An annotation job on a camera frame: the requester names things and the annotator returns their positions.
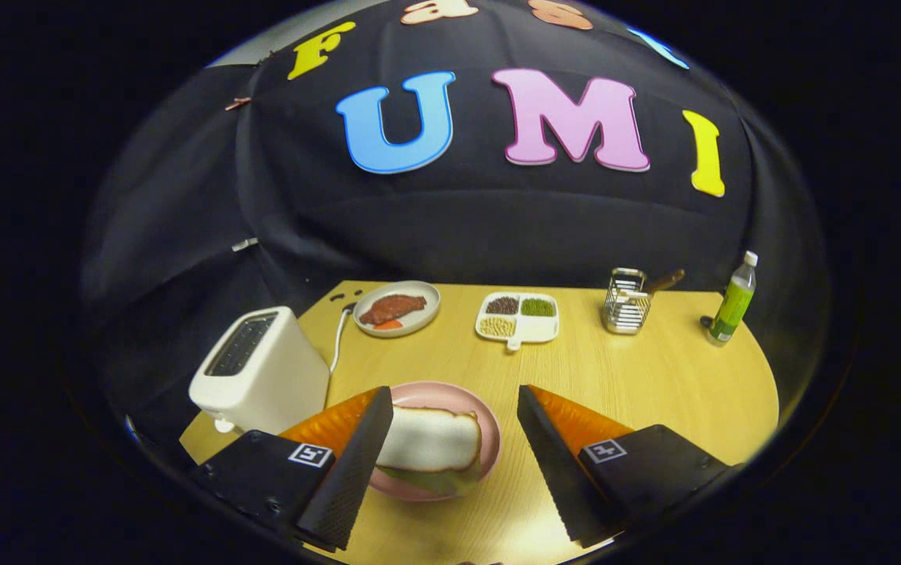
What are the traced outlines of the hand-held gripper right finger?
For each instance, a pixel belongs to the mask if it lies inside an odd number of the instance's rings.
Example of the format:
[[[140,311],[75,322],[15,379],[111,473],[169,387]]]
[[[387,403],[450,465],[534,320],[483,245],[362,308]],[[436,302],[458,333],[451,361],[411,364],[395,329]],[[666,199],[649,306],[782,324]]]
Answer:
[[[734,475],[665,425],[633,429],[532,384],[519,388],[516,417],[569,539],[584,548],[658,529]]]

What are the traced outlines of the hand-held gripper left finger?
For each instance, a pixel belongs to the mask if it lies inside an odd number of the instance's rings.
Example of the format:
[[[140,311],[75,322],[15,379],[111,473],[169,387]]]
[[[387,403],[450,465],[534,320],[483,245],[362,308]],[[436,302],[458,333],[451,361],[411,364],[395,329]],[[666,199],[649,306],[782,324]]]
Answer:
[[[192,482],[283,542],[346,549],[392,419],[391,389],[375,387],[286,432],[243,433]]]

